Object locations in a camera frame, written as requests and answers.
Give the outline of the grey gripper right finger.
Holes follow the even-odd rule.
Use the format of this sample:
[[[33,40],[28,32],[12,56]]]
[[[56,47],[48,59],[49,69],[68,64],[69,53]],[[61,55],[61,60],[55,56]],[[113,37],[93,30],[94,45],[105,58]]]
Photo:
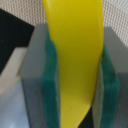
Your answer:
[[[94,128],[128,128],[128,49],[110,27],[104,28],[92,115]]]

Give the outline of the pale green gripper left finger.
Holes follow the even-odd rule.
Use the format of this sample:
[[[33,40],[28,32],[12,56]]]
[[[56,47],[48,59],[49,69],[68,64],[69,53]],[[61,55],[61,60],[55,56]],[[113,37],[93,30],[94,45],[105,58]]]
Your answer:
[[[60,128],[57,51],[38,24],[27,48],[15,48],[0,75],[0,128]]]

